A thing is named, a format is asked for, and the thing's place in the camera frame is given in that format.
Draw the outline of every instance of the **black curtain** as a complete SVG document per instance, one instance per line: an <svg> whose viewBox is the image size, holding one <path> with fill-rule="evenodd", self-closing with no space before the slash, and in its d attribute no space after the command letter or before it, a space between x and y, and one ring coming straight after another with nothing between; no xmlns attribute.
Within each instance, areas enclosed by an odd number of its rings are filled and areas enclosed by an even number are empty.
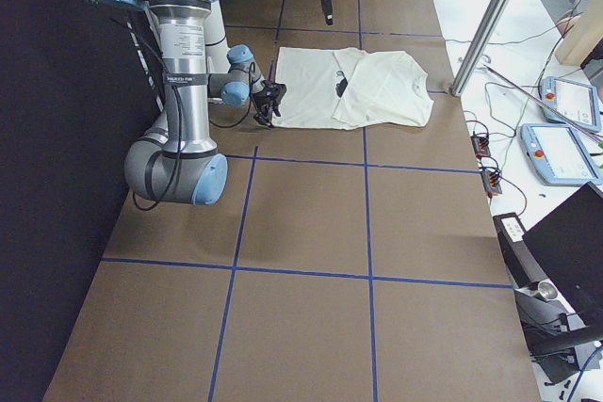
<svg viewBox="0 0 603 402"><path fill-rule="evenodd" d="M0 400L38 401L127 193L157 106L116 10L3 0Z"/></svg>

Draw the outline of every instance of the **white cloth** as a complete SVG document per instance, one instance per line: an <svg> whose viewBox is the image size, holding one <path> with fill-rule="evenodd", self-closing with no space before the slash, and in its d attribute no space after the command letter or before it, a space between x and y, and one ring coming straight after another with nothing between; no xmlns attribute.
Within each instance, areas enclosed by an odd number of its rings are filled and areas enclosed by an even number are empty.
<svg viewBox="0 0 603 402"><path fill-rule="evenodd" d="M348 80L341 98L337 83ZM432 113L427 74L403 51L369 54L282 47L276 81L286 84L279 127L355 129L394 122L424 126Z"/></svg>

